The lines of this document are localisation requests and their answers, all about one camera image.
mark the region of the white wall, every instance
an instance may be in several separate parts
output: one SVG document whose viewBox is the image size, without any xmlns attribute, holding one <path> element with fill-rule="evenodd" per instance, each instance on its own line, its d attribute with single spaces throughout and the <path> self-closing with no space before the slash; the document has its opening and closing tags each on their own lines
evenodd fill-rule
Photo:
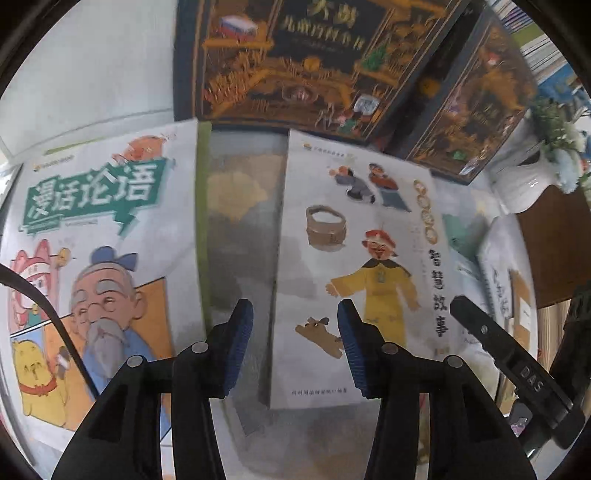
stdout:
<svg viewBox="0 0 591 480">
<path fill-rule="evenodd" d="M 176 0 L 81 0 L 0 98 L 0 151 L 10 159 L 64 132 L 130 115 L 166 113 L 171 121 L 175 21 Z"/>
</svg>

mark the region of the dark book with gold illustrations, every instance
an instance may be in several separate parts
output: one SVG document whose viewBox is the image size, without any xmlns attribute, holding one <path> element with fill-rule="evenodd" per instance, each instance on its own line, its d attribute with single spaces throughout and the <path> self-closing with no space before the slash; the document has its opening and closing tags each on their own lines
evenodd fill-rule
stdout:
<svg viewBox="0 0 591 480">
<path fill-rule="evenodd" d="M 515 129 L 537 84 L 511 35 L 472 0 L 384 131 L 385 152 L 470 183 Z"/>
<path fill-rule="evenodd" d="M 371 140 L 466 0 L 180 0 L 174 115 Z"/>
</svg>

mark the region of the cartoon old man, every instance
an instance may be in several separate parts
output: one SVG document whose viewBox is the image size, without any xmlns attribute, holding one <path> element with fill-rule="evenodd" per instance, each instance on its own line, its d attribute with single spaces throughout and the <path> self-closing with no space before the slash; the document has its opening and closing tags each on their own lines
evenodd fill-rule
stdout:
<svg viewBox="0 0 591 480">
<path fill-rule="evenodd" d="M 365 290 L 363 321 L 378 327 L 387 342 L 405 346 L 404 317 L 398 293 L 402 293 L 408 308 L 417 310 L 417 290 L 411 274 L 390 257 L 396 243 L 383 230 L 365 233 L 362 245 L 371 259 L 359 270 L 344 277 L 333 278 L 326 291 L 333 297 L 349 297 Z"/>
<path fill-rule="evenodd" d="M 137 259 L 137 254 L 117 257 L 111 247 L 97 248 L 90 256 L 90 265 L 72 287 L 73 329 L 86 341 L 82 360 L 100 393 L 130 356 L 156 360 L 148 344 L 132 328 L 133 321 L 146 311 L 146 299 L 136 291 L 130 275 Z M 161 437 L 169 428 L 161 408 Z"/>
</svg>

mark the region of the brown wooden surface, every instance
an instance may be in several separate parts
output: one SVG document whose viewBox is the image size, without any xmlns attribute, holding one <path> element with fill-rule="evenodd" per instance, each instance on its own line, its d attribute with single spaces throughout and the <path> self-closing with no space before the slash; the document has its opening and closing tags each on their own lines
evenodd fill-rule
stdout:
<svg viewBox="0 0 591 480">
<path fill-rule="evenodd" d="M 581 189 L 570 195 L 551 185 L 517 215 L 530 257 L 537 307 L 572 298 L 591 280 L 591 211 Z"/>
</svg>

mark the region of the red collar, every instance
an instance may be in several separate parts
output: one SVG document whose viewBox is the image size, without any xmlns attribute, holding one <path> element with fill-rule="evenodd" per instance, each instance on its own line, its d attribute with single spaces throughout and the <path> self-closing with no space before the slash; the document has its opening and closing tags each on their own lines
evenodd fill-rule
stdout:
<svg viewBox="0 0 591 480">
<path fill-rule="evenodd" d="M 23 385 L 22 383 L 18 383 L 18 389 L 23 393 L 28 393 L 29 395 L 37 395 L 39 397 L 43 395 L 47 395 L 50 391 L 53 391 L 57 388 L 57 381 L 55 377 L 52 377 L 50 382 L 45 385 L 39 385 L 37 387 L 28 387 L 27 385 Z"/>
</svg>

